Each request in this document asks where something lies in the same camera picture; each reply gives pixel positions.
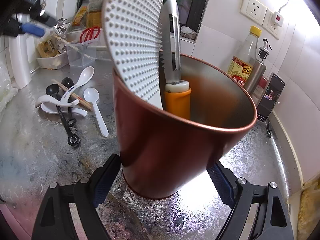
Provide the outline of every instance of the plastic container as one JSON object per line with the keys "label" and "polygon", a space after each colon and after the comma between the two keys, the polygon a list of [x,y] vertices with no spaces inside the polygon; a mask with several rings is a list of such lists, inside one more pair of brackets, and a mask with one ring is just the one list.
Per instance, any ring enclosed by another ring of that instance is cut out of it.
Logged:
{"label": "plastic container", "polygon": [[37,58],[40,68],[59,69],[69,63],[68,53],[64,52],[55,57]]}
{"label": "plastic container", "polygon": [[87,67],[91,65],[96,59],[98,42],[97,38],[81,43],[66,44],[70,66]]}
{"label": "plastic container", "polygon": [[248,37],[234,54],[228,68],[228,74],[242,86],[247,81],[256,61],[260,35],[261,30],[256,26],[251,26]]}
{"label": "plastic container", "polygon": [[101,28],[101,11],[104,0],[89,0],[87,7],[87,28],[99,26]]}

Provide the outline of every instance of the yellow bottle cap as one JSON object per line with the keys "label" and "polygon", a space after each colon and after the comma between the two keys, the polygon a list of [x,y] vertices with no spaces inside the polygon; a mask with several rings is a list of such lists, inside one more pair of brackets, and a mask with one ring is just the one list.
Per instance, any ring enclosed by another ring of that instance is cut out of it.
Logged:
{"label": "yellow bottle cap", "polygon": [[258,36],[258,37],[260,37],[260,35],[261,35],[261,32],[262,32],[262,30],[260,30],[258,27],[256,27],[256,26],[251,26],[251,28],[250,28],[250,33],[252,33],[252,34],[254,34],[254,35],[256,35],[256,36]]}

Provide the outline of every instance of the countertop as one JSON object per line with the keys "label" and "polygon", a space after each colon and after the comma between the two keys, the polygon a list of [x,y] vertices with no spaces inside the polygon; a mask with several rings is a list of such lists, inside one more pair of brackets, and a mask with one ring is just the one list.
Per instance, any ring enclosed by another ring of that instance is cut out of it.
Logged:
{"label": "countertop", "polygon": [[[53,181],[60,185],[75,183],[90,176],[112,153],[119,154],[112,100],[111,61],[97,60],[93,78],[75,91],[82,96],[88,87],[100,94],[98,106],[109,130],[109,137],[100,134],[94,113],[77,116],[72,128],[80,138],[78,148],[67,143],[67,134],[59,115],[49,115],[35,108],[35,101],[45,94],[51,79],[70,77],[76,83],[82,69],[65,66],[60,70],[39,69],[32,81],[7,104],[0,123],[0,195],[16,220],[31,236],[41,200]],[[253,129],[222,159],[237,177],[252,184],[267,185],[275,181],[288,197],[288,176],[281,160],[281,148],[271,129],[268,138],[265,126]],[[74,204],[71,213],[79,239],[86,239]],[[132,192],[122,171],[98,214],[113,239],[169,240],[215,239],[230,209],[224,205],[207,172],[164,200],[147,200]],[[255,210],[250,211],[244,232],[249,234]]]}

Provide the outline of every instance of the wall outlet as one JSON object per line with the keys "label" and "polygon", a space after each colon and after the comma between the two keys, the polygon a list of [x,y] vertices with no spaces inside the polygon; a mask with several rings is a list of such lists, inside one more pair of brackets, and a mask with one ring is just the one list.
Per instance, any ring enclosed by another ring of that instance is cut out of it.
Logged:
{"label": "wall outlet", "polygon": [[280,37],[281,27],[277,26],[276,23],[273,22],[272,17],[273,12],[267,9],[266,15],[264,17],[264,21],[262,27],[264,27],[268,32],[270,32],[277,40]]}
{"label": "wall outlet", "polygon": [[242,0],[240,13],[259,25],[262,25],[267,7],[257,0]]}

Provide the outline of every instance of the glass jar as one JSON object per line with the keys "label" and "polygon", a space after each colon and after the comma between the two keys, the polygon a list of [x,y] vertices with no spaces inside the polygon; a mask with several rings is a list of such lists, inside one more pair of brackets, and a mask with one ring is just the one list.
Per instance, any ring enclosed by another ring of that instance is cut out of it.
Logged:
{"label": "glass jar", "polygon": [[250,33],[234,54],[228,68],[228,74],[244,86],[257,57],[257,44],[261,30],[251,26]]}
{"label": "glass jar", "polygon": [[98,26],[101,28],[101,11],[104,0],[89,0],[87,8],[87,28]]}

